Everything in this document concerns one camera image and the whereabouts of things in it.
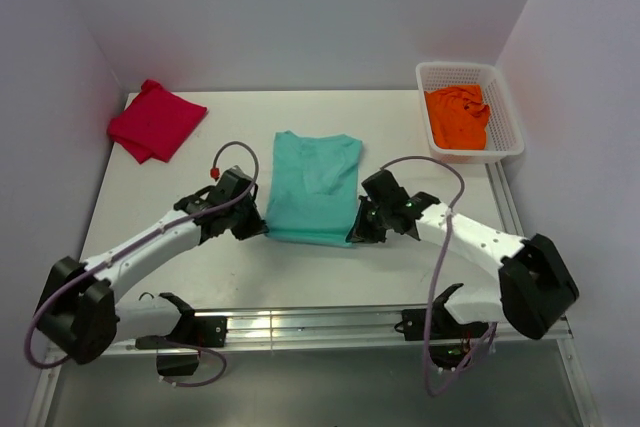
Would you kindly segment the teal t shirt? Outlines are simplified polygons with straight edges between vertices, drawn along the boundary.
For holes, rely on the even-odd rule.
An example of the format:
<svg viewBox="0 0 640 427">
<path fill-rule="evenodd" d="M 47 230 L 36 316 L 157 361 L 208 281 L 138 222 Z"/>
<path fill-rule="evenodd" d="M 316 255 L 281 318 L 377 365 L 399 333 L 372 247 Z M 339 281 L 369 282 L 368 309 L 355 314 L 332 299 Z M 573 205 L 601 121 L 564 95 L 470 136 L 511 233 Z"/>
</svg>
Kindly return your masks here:
<svg viewBox="0 0 640 427">
<path fill-rule="evenodd" d="M 313 138 L 278 132 L 266 210 L 276 241 L 348 247 L 358 210 L 362 141 L 345 134 Z"/>
</svg>

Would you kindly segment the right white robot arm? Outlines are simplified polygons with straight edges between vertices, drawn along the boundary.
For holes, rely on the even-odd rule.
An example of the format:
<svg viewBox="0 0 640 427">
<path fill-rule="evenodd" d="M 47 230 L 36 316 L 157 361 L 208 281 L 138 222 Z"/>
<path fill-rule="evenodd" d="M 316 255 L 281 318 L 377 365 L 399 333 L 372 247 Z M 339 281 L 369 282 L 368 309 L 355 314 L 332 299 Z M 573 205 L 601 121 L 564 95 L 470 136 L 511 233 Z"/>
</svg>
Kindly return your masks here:
<svg viewBox="0 0 640 427">
<path fill-rule="evenodd" d="M 363 181 L 364 195 L 347 239 L 383 243 L 388 232 L 427 241 L 488 274 L 492 283 L 457 282 L 430 300 L 426 318 L 437 338 L 483 335 L 492 323 L 508 322 L 539 340 L 576 303 L 580 292 L 551 239 L 507 234 L 464 215 L 425 192 L 409 195 L 387 170 Z"/>
</svg>

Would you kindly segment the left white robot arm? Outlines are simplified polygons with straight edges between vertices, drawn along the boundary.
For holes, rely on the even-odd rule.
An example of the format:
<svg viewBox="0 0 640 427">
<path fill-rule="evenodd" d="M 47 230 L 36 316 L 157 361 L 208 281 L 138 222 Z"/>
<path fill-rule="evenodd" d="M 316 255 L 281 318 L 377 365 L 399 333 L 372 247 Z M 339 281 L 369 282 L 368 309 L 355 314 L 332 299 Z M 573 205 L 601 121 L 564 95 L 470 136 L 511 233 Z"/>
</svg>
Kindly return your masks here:
<svg viewBox="0 0 640 427">
<path fill-rule="evenodd" d="M 267 231 L 255 197 L 257 186 L 239 167 L 221 174 L 174 204 L 155 224 L 103 253 L 51 268 L 31 331 L 39 331 L 79 365 L 112 344 L 140 338 L 185 344 L 196 339 L 195 310 L 169 292 L 124 302 L 136 284 L 180 254 L 231 232 L 238 240 Z"/>
</svg>

